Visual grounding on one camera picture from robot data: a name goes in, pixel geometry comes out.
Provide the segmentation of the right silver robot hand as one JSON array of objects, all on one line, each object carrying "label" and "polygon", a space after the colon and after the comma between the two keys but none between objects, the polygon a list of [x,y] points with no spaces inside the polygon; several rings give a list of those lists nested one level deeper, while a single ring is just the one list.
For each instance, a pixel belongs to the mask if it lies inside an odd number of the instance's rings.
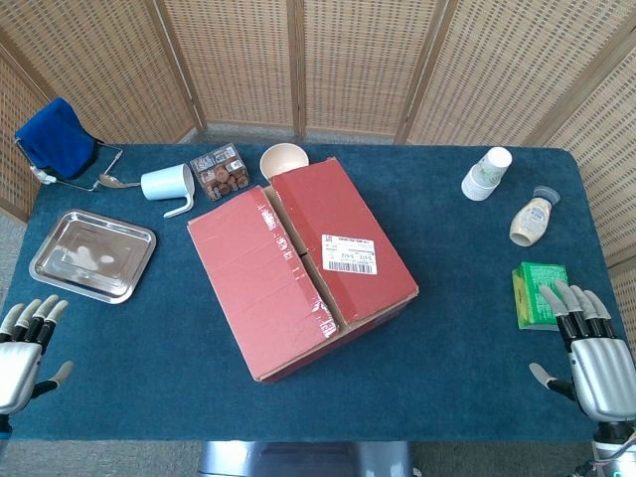
[{"label": "right silver robot hand", "polygon": [[635,364],[624,340],[614,333],[611,316],[598,296],[561,280],[542,285],[567,354],[571,381],[550,375],[538,363],[529,364],[546,389],[578,403],[597,422],[635,419]]}]

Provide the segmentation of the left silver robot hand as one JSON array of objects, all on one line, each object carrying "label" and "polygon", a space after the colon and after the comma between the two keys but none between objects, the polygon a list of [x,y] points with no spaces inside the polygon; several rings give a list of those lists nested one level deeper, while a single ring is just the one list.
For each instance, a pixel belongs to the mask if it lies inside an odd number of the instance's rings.
[{"label": "left silver robot hand", "polygon": [[69,306],[53,294],[29,304],[15,304],[1,322],[1,417],[21,411],[31,400],[59,388],[74,363],[66,361],[47,380],[37,383],[41,361],[61,316]]}]

